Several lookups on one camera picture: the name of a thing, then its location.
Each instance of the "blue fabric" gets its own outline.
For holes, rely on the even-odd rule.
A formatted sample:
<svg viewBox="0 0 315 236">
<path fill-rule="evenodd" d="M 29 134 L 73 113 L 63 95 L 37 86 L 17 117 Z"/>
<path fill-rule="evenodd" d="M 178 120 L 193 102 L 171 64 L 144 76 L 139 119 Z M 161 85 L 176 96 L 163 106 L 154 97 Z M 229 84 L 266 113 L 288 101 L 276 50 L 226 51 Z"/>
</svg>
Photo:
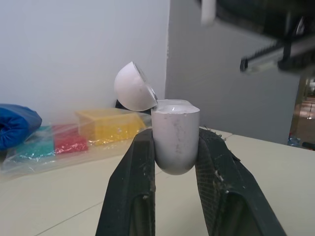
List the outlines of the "blue fabric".
<svg viewBox="0 0 315 236">
<path fill-rule="evenodd" d="M 37 112 L 27 107 L 0 104 L 0 150 L 21 144 L 41 123 Z"/>
</svg>

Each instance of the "white wall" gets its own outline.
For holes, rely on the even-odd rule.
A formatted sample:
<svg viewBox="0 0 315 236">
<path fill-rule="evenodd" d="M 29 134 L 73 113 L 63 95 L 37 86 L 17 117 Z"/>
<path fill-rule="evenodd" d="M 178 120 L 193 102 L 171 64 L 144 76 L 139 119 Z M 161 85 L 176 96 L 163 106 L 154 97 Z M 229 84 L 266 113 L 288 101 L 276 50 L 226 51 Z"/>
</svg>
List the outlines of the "white wall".
<svg viewBox="0 0 315 236">
<path fill-rule="evenodd" d="M 299 78 L 278 70 L 247 76 L 243 56 L 271 40 L 235 27 L 200 25 L 193 0 L 171 0 L 166 98 L 186 99 L 201 110 L 201 124 L 286 143 Z"/>
<path fill-rule="evenodd" d="M 164 98 L 169 0 L 0 1 L 0 103 L 44 123 L 112 106 L 131 60 Z"/>
</svg>

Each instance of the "white table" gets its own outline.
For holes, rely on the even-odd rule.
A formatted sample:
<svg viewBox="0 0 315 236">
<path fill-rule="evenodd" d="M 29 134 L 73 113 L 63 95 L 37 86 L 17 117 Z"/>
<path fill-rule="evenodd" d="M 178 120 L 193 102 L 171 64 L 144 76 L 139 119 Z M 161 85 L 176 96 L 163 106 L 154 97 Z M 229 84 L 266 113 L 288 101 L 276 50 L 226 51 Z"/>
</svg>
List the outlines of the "white table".
<svg viewBox="0 0 315 236">
<path fill-rule="evenodd" d="M 213 131 L 223 138 L 232 135 Z M 0 235 L 41 235 L 97 204 L 101 207 L 108 180 L 122 157 L 0 181 Z"/>
<path fill-rule="evenodd" d="M 287 235 L 314 235 L 315 152 L 222 134 L 255 176 Z M 120 160 L 121 156 L 0 184 L 1 235 L 95 235 L 107 182 Z M 156 186 L 157 236 L 207 235 L 194 169 L 170 176 L 157 168 Z"/>
<path fill-rule="evenodd" d="M 226 144 L 254 175 L 286 234 L 315 235 L 315 151 L 238 135 Z"/>
</svg>

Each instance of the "yellow plastic box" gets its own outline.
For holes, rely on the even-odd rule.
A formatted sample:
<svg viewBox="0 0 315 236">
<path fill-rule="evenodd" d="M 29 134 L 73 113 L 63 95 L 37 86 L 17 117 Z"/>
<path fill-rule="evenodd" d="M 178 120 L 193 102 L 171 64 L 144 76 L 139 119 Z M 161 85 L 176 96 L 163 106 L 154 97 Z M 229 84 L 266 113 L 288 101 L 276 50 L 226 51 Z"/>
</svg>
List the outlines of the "yellow plastic box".
<svg viewBox="0 0 315 236">
<path fill-rule="evenodd" d="M 146 128 L 137 113 L 117 108 L 77 111 L 76 115 L 80 135 L 96 146 L 134 138 Z"/>
</svg>

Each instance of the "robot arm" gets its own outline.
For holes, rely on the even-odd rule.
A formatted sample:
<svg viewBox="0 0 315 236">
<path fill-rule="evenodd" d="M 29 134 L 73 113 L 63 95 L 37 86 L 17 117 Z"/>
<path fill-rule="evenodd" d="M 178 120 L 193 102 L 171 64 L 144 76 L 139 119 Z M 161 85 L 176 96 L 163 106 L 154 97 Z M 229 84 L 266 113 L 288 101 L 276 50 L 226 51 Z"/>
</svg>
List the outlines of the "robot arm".
<svg viewBox="0 0 315 236">
<path fill-rule="evenodd" d="M 241 60 L 242 72 L 273 66 L 302 73 L 315 65 L 315 1 L 312 0 L 198 0 L 202 23 L 214 17 L 265 35 L 275 44 Z"/>
</svg>

